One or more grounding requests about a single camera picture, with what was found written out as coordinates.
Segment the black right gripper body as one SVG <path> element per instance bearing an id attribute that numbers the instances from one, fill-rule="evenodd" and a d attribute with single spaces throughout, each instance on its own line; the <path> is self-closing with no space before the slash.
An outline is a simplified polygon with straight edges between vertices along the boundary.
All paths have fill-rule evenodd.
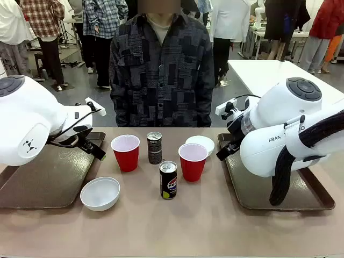
<path id="1" fill-rule="evenodd" d="M 242 142 L 242 130 L 240 126 L 229 126 L 228 131 L 230 133 L 231 139 L 228 143 L 229 152 L 237 152 L 240 148 Z"/>

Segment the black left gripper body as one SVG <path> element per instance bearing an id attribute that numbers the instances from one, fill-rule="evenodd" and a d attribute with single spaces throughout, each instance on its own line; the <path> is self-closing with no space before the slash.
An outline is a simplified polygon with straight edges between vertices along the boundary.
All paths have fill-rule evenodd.
<path id="1" fill-rule="evenodd" d="M 88 140 L 86 137 L 78 136 L 77 147 L 87 154 L 94 155 L 97 145 Z"/>

